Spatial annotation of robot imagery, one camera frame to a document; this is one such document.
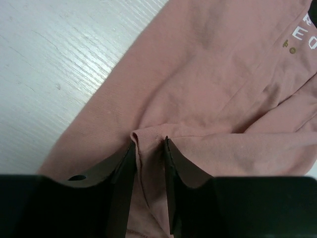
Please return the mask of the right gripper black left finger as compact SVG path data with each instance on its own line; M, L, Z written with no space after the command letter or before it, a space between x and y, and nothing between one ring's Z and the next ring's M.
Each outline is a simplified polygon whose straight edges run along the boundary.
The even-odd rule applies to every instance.
M3 238L123 238L136 172L135 144L89 170L57 182L1 175Z

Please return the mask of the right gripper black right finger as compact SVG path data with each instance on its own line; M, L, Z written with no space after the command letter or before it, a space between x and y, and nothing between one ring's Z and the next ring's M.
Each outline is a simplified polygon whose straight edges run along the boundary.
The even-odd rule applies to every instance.
M164 140L169 231L176 238L314 238L311 177L213 177Z

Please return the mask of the dusty pink t shirt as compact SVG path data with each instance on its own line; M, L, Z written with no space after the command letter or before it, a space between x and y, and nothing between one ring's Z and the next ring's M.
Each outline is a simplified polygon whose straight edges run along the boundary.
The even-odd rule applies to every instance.
M61 135L65 181L136 144L129 238L170 237L162 143L212 176L302 176L317 159L309 0L170 0Z

